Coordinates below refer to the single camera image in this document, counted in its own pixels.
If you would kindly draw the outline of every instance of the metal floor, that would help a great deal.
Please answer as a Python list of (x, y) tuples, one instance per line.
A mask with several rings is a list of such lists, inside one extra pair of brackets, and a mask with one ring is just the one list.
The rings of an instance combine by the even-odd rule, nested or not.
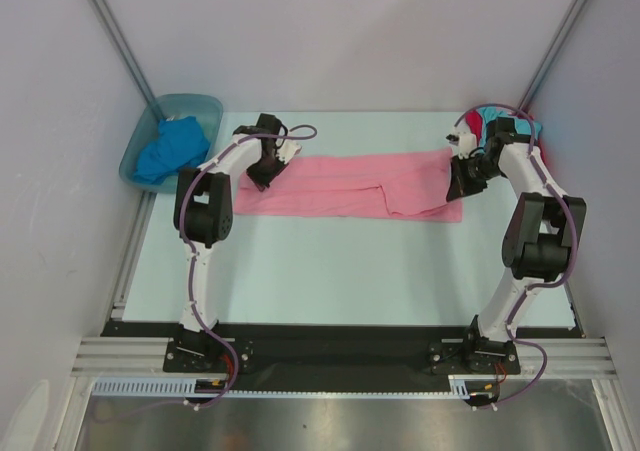
[[(503, 385), (503, 394), (513, 391)], [(106, 419), (148, 398), (92, 398)], [(498, 412), (461, 401), (228, 398), (194, 412), (164, 406), (98, 424), (85, 418), (76, 451), (610, 450), (591, 381), (543, 381)]]

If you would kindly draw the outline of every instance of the red cloth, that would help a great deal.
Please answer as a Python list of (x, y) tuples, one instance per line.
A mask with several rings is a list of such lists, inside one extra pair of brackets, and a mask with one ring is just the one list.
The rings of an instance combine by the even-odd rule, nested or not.
[(471, 132), (476, 137), (476, 142), (480, 142), (482, 139), (482, 116), (478, 111), (471, 111), (467, 114), (465, 121), (467, 122), (467, 126), (471, 129)]

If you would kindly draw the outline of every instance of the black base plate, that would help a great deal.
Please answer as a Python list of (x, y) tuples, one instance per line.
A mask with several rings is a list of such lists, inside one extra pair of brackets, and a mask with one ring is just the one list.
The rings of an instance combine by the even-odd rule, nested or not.
[[(428, 359), (430, 361), (430, 368), (432, 374), (435, 375), (449, 375), (449, 374), (496, 374), (496, 361), (489, 361), (485, 359), (470, 359), (464, 358), (462, 352), (462, 343), (442, 343), (432, 342), (429, 343)], [(515, 346), (511, 349), (510, 356), (513, 358), (505, 358), (499, 360), (504, 366), (508, 374), (520, 374), (520, 363), (518, 361), (518, 355)]]
[[(176, 323), (135, 323), (110, 321), (103, 336), (171, 337), (176, 336)], [(464, 336), (464, 327), (397, 327), (397, 326), (306, 326), (219, 324), (218, 335), (231, 338), (237, 351), (240, 374), (234, 389), (243, 391), (283, 392), (433, 392), (448, 391), (443, 365), (455, 364), (454, 374), (470, 372), (457, 359), (436, 364), (430, 357), (438, 351), (441, 357), (455, 351), (459, 343), (442, 344), (442, 340)], [(521, 338), (580, 337), (578, 329), (519, 328)], [(193, 353), (181, 355), (169, 343), (166, 369), (178, 373), (225, 372), (219, 359), (199, 358)], [(505, 362), (509, 374), (519, 367)], [(493, 367), (483, 367), (491, 378)]]
[[(248, 340), (236, 340), (230, 343), (238, 355), (239, 373), (247, 372), (250, 363), (249, 357), (253, 350)], [(222, 361), (222, 354), (229, 354), (220, 346), (219, 353), (202, 355), (181, 349), (176, 340), (171, 339), (167, 344), (162, 370), (165, 373), (226, 373), (227, 365)]]

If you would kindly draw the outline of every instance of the white wall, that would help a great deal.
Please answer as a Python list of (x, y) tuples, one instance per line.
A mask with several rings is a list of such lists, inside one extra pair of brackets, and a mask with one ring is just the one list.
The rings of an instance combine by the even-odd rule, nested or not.
[(534, 106), (563, 188), (587, 201), (573, 291), (640, 416), (640, 0), (593, 0)]
[(86, 0), (0, 0), (0, 36), (0, 436), (47, 379), (48, 437), (138, 200), (117, 167), (143, 103)]
[(109, 0), (158, 94), (225, 109), (516, 104), (571, 0)]

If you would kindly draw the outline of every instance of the folded towel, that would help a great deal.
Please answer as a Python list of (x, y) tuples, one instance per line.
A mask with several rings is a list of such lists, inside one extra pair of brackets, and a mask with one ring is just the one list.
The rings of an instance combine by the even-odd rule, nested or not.
[(193, 116), (160, 121), (158, 134), (158, 139), (140, 152), (134, 181), (161, 184), (167, 176), (177, 174), (180, 168), (202, 164), (211, 146)]
[[(485, 106), (467, 114), (465, 121), (469, 125), (471, 132), (476, 135), (478, 146), (484, 147), (487, 141), (487, 124), (496, 118), (514, 118), (514, 126), (518, 134), (528, 134), (531, 136), (531, 125), (526, 119), (515, 116), (509, 110), (496, 108), (495, 106)], [(536, 130), (536, 139), (542, 130), (542, 125), (537, 121), (533, 122)]]
[(353, 216), (459, 222), (462, 201), (446, 202), (451, 148), (404, 154), (299, 157), (260, 192), (240, 179), (238, 214)]

